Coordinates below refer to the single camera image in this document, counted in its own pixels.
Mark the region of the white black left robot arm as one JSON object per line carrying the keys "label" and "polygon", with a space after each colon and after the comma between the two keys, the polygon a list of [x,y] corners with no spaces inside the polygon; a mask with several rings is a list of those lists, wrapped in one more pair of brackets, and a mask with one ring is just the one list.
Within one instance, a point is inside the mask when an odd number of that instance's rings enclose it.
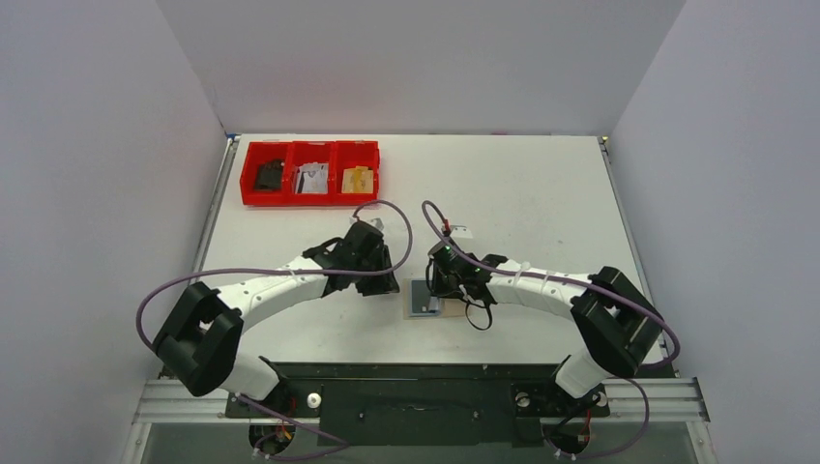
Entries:
{"label": "white black left robot arm", "polygon": [[248,279],[218,288],[188,286],[150,347],[193,396],[221,389],[265,400],[281,390],[282,378],[263,357],[240,351],[243,335],[292,306],[349,286],[362,296],[398,290],[383,233],[361,220],[267,274],[251,271]]}

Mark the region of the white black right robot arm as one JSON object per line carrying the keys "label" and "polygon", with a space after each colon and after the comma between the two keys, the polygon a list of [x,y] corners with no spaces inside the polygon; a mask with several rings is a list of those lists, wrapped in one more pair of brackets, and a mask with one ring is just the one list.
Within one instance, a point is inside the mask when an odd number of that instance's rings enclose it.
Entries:
{"label": "white black right robot arm", "polygon": [[520,305],[572,321],[584,346],[552,376],[565,395],[580,399],[610,377],[628,379],[668,326],[618,269],[561,274],[489,254],[477,260],[440,242],[428,253],[445,286],[471,303]]}

